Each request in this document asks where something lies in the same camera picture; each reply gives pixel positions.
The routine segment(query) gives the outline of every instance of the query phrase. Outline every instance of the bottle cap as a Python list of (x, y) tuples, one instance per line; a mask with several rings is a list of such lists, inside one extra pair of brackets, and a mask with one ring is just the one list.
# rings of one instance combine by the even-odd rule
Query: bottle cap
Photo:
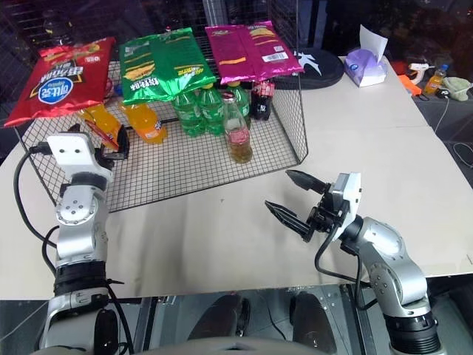
[(235, 95), (231, 91), (222, 92), (222, 99), (224, 102), (235, 102)]

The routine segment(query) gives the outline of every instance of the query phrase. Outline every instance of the white cable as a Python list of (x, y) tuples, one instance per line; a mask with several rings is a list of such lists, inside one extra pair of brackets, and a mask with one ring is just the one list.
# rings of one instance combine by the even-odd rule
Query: white cable
[(440, 120), (438, 120), (438, 124), (437, 124), (437, 126), (435, 127), (435, 129), (434, 129), (434, 133), (437, 133), (437, 129), (438, 129), (438, 127), (440, 126), (440, 122), (442, 122), (443, 117), (445, 117), (446, 111), (447, 111), (447, 109), (449, 108), (450, 99), (449, 99), (448, 96), (446, 96), (445, 98), (446, 98), (445, 110), (443, 111), (443, 114), (441, 115)]
[(13, 333), (15, 333), (24, 323), (26, 323), (28, 321), (29, 318), (31, 318), (32, 316), (34, 316), (40, 309), (42, 309), (44, 307), (44, 305), (46, 305), (49, 301), (46, 301), (45, 303), (43, 303), (42, 305), (40, 305), (36, 311), (32, 312), (28, 317), (26, 317), (25, 319), (23, 319), (20, 324), (18, 324), (10, 333), (8, 334), (5, 334), (2, 338), (0, 338), (0, 342), (3, 342), (6, 338), (8, 338), (10, 335), (12, 335)]
[(473, 148), (471, 148), (468, 144), (465, 144), (465, 143), (461, 143), (461, 142), (458, 142), (458, 143), (455, 143), (453, 145), (453, 151), (455, 152), (455, 154), (458, 156), (458, 158), (462, 161), (463, 164), (465, 164), (467, 167), (469, 167), (470, 169), (473, 169), (473, 165), (471, 165), (470, 163), (467, 163), (460, 155), (459, 152), (457, 152), (457, 150), (455, 149), (456, 146), (465, 146), (466, 148), (470, 149), (473, 153)]

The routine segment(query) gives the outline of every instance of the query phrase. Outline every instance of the green chip bag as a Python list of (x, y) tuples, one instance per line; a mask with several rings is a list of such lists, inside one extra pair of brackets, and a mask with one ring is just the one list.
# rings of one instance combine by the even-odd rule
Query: green chip bag
[(174, 100), (217, 80), (190, 27), (123, 44), (120, 70), (125, 105)]

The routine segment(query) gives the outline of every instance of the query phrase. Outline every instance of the tissue box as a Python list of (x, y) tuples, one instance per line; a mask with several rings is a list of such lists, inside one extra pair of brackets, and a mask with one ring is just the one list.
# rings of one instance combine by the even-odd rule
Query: tissue box
[(345, 72), (359, 87), (379, 84), (387, 74), (387, 64), (382, 58), (379, 63), (370, 50), (353, 50), (345, 58)]

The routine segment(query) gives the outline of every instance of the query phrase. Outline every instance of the white table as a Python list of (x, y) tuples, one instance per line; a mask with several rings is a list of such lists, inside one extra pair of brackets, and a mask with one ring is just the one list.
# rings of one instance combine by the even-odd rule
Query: white table
[[(339, 172), (361, 172), (359, 214), (399, 230), (426, 275), (473, 272), (473, 191), (394, 72), (363, 89), (345, 76), (333, 87), (303, 92), (303, 101), (309, 155), (297, 169), (325, 181)], [(17, 146), (0, 167), (0, 299), (47, 299), (53, 277), (13, 198), (13, 171), (22, 154)], [(46, 233), (56, 224), (53, 208), (29, 164), (21, 193), (33, 225)], [(319, 197), (274, 172), (111, 214), (107, 276), (126, 283), (115, 286), (117, 295), (340, 282), (314, 269), (322, 236), (302, 242), (264, 200), (306, 218)], [(338, 245), (322, 263), (355, 271), (355, 259)]]

